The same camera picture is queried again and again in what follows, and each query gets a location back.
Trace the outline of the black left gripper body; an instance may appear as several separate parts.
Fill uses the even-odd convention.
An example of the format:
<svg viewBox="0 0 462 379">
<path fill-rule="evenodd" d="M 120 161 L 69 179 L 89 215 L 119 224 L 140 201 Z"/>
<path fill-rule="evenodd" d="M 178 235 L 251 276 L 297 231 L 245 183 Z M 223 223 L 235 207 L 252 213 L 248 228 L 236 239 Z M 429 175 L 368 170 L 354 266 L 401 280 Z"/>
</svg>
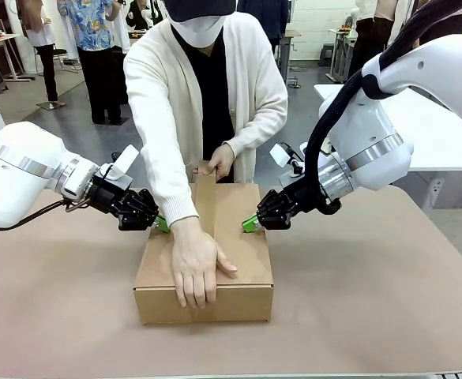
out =
<svg viewBox="0 0 462 379">
<path fill-rule="evenodd" d="M 132 189 L 122 189 L 103 178 L 93 178 L 90 186 L 90 206 L 104 214 L 118 219 L 120 212 L 137 211 L 133 202 L 137 193 Z"/>
</svg>

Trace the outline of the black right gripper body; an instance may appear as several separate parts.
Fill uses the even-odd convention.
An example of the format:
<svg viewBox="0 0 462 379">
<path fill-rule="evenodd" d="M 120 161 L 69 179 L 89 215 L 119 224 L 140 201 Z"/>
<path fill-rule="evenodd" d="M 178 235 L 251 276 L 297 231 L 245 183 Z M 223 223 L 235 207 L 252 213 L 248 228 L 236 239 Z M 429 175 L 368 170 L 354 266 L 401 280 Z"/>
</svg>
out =
<svg viewBox="0 0 462 379">
<path fill-rule="evenodd" d="M 311 186 L 305 182 L 293 182 L 283 188 L 287 197 L 287 211 L 285 221 L 290 222 L 298 213 L 308 213 L 318 208 L 322 199 L 320 187 Z"/>
</svg>

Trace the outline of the person's left hand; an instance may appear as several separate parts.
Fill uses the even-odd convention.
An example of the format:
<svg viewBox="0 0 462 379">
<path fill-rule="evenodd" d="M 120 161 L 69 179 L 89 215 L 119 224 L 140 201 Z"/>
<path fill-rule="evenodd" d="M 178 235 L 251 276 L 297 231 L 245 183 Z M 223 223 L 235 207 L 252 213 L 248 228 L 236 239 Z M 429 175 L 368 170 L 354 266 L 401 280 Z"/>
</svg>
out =
<svg viewBox="0 0 462 379">
<path fill-rule="evenodd" d="M 212 154 L 206 166 L 206 174 L 214 174 L 216 181 L 227 178 L 230 173 L 235 160 L 235 154 L 229 144 L 223 143 Z"/>
</svg>

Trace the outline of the person's right hand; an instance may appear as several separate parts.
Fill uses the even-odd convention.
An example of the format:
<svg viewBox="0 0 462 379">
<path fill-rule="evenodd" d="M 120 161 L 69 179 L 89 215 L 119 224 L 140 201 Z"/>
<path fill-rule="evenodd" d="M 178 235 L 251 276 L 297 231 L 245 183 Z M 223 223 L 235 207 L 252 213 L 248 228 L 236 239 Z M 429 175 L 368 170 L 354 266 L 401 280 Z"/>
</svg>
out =
<svg viewBox="0 0 462 379">
<path fill-rule="evenodd" d="M 238 269 L 213 237 L 203 231 L 197 217 L 174 222 L 171 233 L 172 271 L 178 301 L 182 307 L 204 308 L 216 300 L 216 270 L 233 276 Z"/>
</svg>

